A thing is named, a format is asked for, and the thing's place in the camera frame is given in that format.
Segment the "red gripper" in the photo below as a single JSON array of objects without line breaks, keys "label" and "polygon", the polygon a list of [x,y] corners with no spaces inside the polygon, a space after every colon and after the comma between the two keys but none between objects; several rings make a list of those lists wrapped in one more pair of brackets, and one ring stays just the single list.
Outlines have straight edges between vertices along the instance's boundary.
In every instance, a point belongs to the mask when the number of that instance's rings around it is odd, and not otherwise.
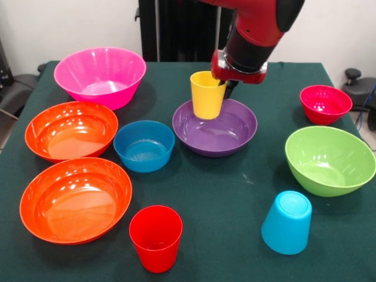
[{"label": "red gripper", "polygon": [[265,62],[261,68],[252,73],[246,73],[232,67],[225,57],[223,50],[216,49],[211,57],[211,74],[215,86],[222,86],[226,84],[226,91],[224,98],[228,99],[234,88],[237,86],[237,81],[246,84],[260,84],[265,79],[268,71],[268,62]]}]

